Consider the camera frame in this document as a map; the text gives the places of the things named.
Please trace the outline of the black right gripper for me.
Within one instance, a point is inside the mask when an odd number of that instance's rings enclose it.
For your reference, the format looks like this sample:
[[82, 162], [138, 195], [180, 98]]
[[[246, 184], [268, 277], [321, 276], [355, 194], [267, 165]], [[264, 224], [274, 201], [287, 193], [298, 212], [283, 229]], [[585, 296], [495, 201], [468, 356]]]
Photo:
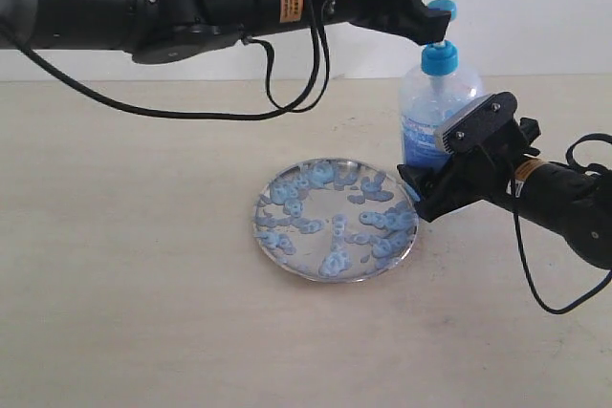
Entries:
[[494, 189], [510, 179], [510, 161], [531, 149], [540, 136], [533, 118], [513, 119], [500, 130], [464, 154], [450, 155], [441, 171], [398, 164], [397, 170], [414, 195], [418, 216], [432, 223], [477, 201], [488, 198]]

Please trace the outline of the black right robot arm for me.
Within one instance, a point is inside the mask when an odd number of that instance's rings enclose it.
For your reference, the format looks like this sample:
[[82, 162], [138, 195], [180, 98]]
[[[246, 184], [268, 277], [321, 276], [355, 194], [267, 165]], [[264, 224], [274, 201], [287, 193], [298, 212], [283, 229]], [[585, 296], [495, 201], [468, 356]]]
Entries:
[[530, 118], [510, 120], [495, 130], [466, 131], [454, 142], [446, 164], [400, 164], [404, 182], [417, 195], [418, 215], [431, 223], [481, 201], [493, 204], [560, 236], [579, 258], [611, 268], [611, 172], [539, 158], [532, 143], [539, 135]]

